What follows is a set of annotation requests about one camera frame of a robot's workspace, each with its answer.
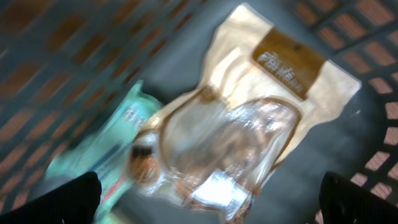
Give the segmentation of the beige brown snack pouch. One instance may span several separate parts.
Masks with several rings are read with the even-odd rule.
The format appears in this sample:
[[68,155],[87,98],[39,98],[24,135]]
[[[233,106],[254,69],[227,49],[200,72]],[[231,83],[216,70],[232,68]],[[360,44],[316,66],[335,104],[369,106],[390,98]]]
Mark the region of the beige brown snack pouch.
[[240,4],[217,28],[198,86],[139,131],[128,176],[144,195],[243,223],[268,176],[360,88]]

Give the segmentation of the teal tissue packet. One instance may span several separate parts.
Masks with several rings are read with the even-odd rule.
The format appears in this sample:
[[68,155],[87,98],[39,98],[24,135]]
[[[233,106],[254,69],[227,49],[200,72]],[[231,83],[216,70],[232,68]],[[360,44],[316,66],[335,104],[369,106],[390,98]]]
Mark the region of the teal tissue packet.
[[106,223],[105,216],[131,188],[126,176],[129,149],[141,126],[161,108],[156,98],[141,92],[142,86],[143,81],[138,81],[99,130],[56,156],[45,172],[45,180],[96,172],[102,193],[95,223]]

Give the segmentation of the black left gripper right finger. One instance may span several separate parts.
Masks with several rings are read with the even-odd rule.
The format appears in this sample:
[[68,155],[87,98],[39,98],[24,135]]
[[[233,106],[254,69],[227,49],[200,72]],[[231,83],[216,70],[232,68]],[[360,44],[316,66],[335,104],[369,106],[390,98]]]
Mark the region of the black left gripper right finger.
[[397,224],[397,207],[334,172],[323,176],[319,202],[324,224]]

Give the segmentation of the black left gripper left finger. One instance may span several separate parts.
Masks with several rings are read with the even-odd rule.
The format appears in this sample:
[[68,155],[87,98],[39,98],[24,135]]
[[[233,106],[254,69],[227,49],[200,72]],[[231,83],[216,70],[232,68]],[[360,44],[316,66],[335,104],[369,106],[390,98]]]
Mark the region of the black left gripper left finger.
[[1,215],[1,224],[89,224],[100,204],[101,182],[87,172],[28,204]]

